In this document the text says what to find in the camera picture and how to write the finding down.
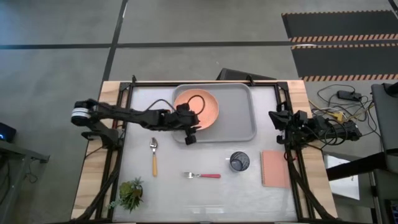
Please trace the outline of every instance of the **gray floor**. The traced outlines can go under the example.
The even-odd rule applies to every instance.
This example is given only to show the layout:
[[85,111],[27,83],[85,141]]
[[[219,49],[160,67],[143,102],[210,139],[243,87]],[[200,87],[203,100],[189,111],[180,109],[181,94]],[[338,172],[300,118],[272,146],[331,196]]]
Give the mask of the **gray floor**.
[[[0,45],[110,43],[121,0],[3,0]],[[300,11],[391,9],[387,0],[130,0],[120,43],[287,40],[280,14]],[[70,217],[86,141],[70,123],[76,100],[97,98],[108,49],[0,50],[0,121],[18,130],[16,143],[51,154],[32,165],[13,223],[48,223]],[[279,79],[298,79],[288,47],[117,49],[110,80],[213,80],[227,67]],[[324,86],[306,83],[308,97]],[[344,82],[368,95],[372,83]],[[330,96],[339,88],[323,92]],[[370,131],[358,123],[362,133]],[[379,151],[375,134],[326,151],[367,156]],[[369,210],[340,204],[345,220],[370,222]]]

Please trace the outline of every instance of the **black cup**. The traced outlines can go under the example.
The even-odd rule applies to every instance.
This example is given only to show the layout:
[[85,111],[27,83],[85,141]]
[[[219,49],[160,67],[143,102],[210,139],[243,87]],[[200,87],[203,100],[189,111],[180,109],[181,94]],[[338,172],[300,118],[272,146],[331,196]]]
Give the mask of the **black cup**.
[[249,156],[244,152],[234,152],[229,159],[229,166],[233,171],[245,171],[249,165]]

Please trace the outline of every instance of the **gray tray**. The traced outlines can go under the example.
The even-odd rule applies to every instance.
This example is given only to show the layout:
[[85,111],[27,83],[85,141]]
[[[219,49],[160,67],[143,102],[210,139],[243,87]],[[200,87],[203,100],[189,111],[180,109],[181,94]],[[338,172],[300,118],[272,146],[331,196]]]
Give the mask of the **gray tray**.
[[[218,101],[217,120],[195,134],[197,142],[249,141],[257,133],[249,87],[242,83],[179,85],[173,92],[173,101],[185,90],[209,91]],[[185,143],[184,131],[174,131],[173,138]]]

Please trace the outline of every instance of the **succulent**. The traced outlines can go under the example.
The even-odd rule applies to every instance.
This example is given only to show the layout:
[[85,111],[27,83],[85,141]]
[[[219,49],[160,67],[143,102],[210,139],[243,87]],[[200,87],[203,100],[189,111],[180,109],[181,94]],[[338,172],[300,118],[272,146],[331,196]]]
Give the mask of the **succulent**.
[[142,186],[144,181],[141,177],[135,178],[132,181],[123,182],[119,187],[119,199],[111,202],[109,208],[114,208],[118,205],[123,206],[124,209],[130,210],[136,209],[140,202],[143,202],[142,197]]

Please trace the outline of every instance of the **orange bowl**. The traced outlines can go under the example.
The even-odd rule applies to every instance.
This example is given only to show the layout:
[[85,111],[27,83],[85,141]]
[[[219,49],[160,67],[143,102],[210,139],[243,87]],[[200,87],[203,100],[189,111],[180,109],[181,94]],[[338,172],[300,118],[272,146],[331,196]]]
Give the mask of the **orange bowl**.
[[203,109],[203,111],[198,114],[199,124],[197,125],[200,126],[198,130],[203,130],[210,127],[218,117],[218,102],[211,93],[201,89],[185,90],[175,99],[174,107],[188,102],[188,100],[195,95],[203,97],[205,107],[203,108],[203,100],[200,97],[192,98],[191,101],[189,101],[189,107],[195,113],[199,113]]

